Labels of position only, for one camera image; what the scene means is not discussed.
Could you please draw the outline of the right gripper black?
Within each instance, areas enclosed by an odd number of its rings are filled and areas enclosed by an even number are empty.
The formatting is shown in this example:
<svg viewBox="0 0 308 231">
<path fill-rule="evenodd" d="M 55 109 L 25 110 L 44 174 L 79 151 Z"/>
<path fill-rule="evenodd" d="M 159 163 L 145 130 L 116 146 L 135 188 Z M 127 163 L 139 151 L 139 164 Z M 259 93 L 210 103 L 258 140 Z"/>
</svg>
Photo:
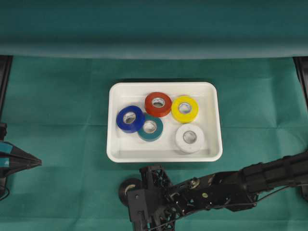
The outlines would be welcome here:
<svg viewBox="0 0 308 231">
<path fill-rule="evenodd" d="M 156 211 L 156 193 L 162 190 L 164 211 L 155 231 L 173 231 L 178 219 L 199 211 L 226 208 L 237 212 L 257 204 L 257 193 L 250 192 L 240 173 L 215 173 L 172 184 L 161 165 L 139 169 L 145 189 L 127 192 L 129 218 L 135 231 L 145 231 Z"/>
</svg>

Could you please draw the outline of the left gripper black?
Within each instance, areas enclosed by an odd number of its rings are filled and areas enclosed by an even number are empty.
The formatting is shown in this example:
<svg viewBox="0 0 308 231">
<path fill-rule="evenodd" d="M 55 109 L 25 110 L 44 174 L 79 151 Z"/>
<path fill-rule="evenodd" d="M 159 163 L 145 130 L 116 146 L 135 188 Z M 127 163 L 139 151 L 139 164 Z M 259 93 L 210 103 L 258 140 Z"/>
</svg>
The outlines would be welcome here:
<svg viewBox="0 0 308 231">
<path fill-rule="evenodd" d="M 39 167 L 41 166 L 41 160 L 36 158 L 30 153 L 23 151 L 17 146 L 3 142 L 7 134 L 7 124 L 0 124 L 0 156 L 9 157 L 0 159 L 0 199 L 6 197 L 6 177 L 9 175 Z"/>
</svg>

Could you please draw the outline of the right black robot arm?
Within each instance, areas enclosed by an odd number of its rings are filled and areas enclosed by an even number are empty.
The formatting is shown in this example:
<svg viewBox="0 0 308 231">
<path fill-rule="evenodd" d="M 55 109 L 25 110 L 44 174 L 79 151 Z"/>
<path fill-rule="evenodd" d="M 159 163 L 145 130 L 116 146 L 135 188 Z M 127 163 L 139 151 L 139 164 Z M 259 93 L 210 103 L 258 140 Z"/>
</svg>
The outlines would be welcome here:
<svg viewBox="0 0 308 231">
<path fill-rule="evenodd" d="M 285 156 L 238 171 L 225 171 L 173 184 L 161 165 L 140 169 L 141 178 L 121 183 L 118 196 L 136 231 L 173 231 L 177 220 L 196 212 L 255 207 L 272 195 L 308 184 L 308 154 Z"/>
</svg>

